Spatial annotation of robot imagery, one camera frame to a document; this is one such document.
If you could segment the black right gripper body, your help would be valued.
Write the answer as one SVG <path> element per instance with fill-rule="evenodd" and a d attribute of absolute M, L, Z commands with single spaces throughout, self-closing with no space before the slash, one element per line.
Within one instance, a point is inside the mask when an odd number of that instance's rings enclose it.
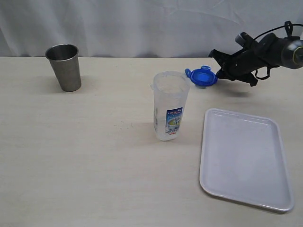
<path fill-rule="evenodd" d="M 230 81 L 241 81 L 248 83 L 250 86 L 255 86 L 258 80 L 252 74 L 252 71 L 263 67 L 263 62 L 254 54 L 253 47 L 256 41 L 245 32 L 240 33 L 235 42 L 239 44 L 242 49 L 234 54 L 226 54 L 213 49 L 209 53 L 209 57 L 214 58 L 229 77 Z"/>

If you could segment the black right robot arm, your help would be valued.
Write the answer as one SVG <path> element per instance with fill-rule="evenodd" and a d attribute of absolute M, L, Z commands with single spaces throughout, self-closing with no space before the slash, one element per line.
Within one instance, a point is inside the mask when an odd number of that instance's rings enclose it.
<path fill-rule="evenodd" d="M 269 33 L 257 42 L 242 32 L 235 42 L 242 49 L 234 54 L 216 49 L 209 53 L 209 57 L 220 65 L 216 73 L 219 79 L 238 80 L 253 87 L 259 80 L 268 79 L 272 68 L 282 66 L 299 69 L 303 66 L 303 41 L 297 36 L 278 38 L 274 33 Z"/>

